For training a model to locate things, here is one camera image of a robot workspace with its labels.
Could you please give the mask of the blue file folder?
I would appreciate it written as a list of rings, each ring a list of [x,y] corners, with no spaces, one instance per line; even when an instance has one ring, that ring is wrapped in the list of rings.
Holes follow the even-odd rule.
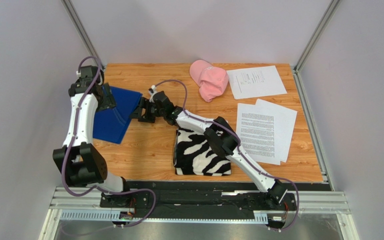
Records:
[[[103,85],[102,109],[95,113],[92,137],[120,144],[131,123],[130,115],[136,109],[142,94],[137,91]]]

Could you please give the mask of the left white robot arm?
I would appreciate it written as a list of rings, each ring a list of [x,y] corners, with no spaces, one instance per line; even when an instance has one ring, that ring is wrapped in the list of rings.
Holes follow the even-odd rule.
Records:
[[[81,66],[75,83],[69,90],[71,114],[66,138],[61,148],[55,149],[52,158],[61,173],[62,184],[72,196],[81,193],[71,187],[87,187],[106,194],[122,193],[126,181],[109,172],[107,162],[93,145],[93,127],[96,112],[103,106],[112,108],[111,95],[105,94],[103,70],[98,66]]]

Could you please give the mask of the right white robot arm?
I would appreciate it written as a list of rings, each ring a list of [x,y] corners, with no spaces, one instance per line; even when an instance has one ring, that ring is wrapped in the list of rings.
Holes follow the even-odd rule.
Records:
[[[184,107],[174,105],[164,91],[154,91],[149,99],[141,97],[129,117],[145,123],[154,123],[156,118],[163,118],[171,126],[204,135],[213,153],[235,163],[260,192],[266,193],[277,205],[284,200],[287,188],[251,158],[224,118],[219,116],[211,119],[193,114]]]

